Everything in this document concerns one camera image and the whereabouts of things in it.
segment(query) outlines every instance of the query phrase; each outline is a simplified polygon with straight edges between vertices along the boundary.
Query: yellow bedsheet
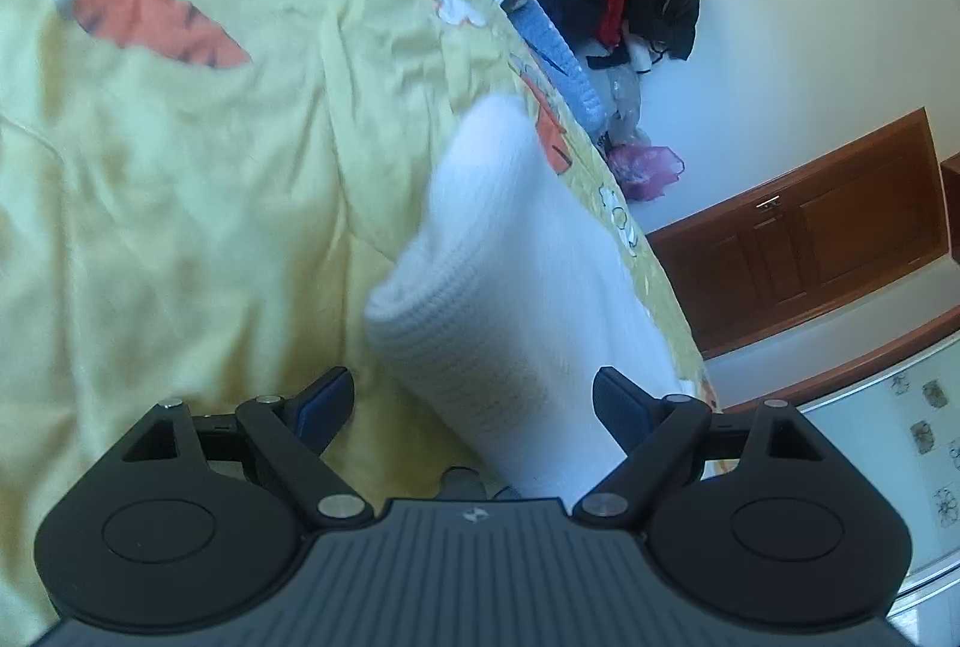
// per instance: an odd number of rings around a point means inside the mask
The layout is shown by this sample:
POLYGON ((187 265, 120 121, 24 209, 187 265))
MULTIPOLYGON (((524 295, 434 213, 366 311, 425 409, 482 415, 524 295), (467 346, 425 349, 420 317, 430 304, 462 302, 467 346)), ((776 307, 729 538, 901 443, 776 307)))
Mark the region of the yellow bedsheet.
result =
POLYGON ((485 92, 525 97, 680 372, 701 378, 613 179, 491 0, 463 0, 466 17, 455 0, 182 1, 248 63, 121 47, 55 0, 0 0, 3 647, 53 616, 32 567, 44 513, 164 396, 230 411, 345 364, 356 411, 328 460, 360 492, 429 496, 449 465, 475 465, 373 361, 362 310, 485 92))

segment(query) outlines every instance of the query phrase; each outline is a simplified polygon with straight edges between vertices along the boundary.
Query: wooden cabinet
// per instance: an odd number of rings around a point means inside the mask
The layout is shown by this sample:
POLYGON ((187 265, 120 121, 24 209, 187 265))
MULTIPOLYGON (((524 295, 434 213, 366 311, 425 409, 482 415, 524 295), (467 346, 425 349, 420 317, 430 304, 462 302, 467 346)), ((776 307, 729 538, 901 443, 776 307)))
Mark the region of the wooden cabinet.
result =
POLYGON ((706 357, 872 292, 947 251, 925 112, 649 241, 706 357))
POLYGON ((950 223, 950 248, 960 263, 960 154, 954 154, 940 166, 947 196, 947 220, 950 223))

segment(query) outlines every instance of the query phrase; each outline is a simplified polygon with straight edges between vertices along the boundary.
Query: white towel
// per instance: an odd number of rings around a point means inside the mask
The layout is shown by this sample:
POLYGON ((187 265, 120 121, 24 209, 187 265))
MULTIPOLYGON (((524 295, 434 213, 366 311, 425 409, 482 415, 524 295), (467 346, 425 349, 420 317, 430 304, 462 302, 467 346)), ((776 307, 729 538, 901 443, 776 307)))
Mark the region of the white towel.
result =
POLYGON ((592 407, 613 366, 690 392, 619 247, 550 169, 518 99, 464 117, 424 221, 370 295, 374 351, 521 495, 568 508, 623 460, 592 407))

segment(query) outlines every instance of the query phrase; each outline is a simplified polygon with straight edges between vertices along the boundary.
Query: wooden furniture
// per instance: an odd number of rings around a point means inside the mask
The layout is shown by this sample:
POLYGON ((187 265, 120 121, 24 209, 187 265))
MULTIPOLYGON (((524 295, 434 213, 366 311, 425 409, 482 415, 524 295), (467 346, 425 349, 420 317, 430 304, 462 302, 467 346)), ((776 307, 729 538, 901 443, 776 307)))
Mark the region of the wooden furniture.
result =
POLYGON ((950 222, 950 247, 953 258, 960 263, 960 154, 944 160, 940 166, 947 195, 947 216, 950 222))
POLYGON ((880 348, 862 357, 817 376, 811 376, 809 379, 803 379, 803 381, 784 387, 782 390, 766 394, 766 396, 738 403, 724 409, 724 412, 733 412, 734 414, 736 412, 746 412, 755 409, 761 401, 770 398, 779 398, 792 403, 794 406, 800 406, 811 400, 829 396, 829 394, 836 393, 838 390, 843 390, 845 387, 884 372, 897 363, 904 362, 904 360, 913 357, 936 342, 952 336, 957 331, 960 331, 960 307, 942 313, 941 316, 931 319, 922 327, 918 327, 905 336, 892 340, 887 345, 880 346, 880 348))
POLYGON ((947 253, 915 111, 649 236, 705 357, 856 300, 947 253))

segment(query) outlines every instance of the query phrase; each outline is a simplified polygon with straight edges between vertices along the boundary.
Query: cabinet handle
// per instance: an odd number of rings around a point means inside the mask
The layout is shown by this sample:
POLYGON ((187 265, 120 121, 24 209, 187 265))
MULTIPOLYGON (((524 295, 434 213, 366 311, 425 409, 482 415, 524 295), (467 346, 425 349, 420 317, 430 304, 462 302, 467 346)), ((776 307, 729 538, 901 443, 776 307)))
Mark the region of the cabinet handle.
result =
POLYGON ((779 207, 779 195, 777 194, 774 197, 771 197, 769 200, 765 200, 762 203, 757 204, 757 211, 769 211, 772 208, 779 207))

